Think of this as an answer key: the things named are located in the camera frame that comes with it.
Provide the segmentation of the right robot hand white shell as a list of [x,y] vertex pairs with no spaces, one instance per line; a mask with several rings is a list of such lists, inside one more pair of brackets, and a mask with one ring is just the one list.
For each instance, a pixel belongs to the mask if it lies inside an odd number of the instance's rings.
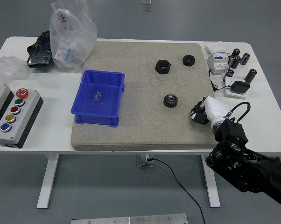
[[224,121],[224,116],[230,111],[229,106],[211,97],[203,97],[191,110],[191,119],[199,124],[206,125],[209,122],[211,127]]

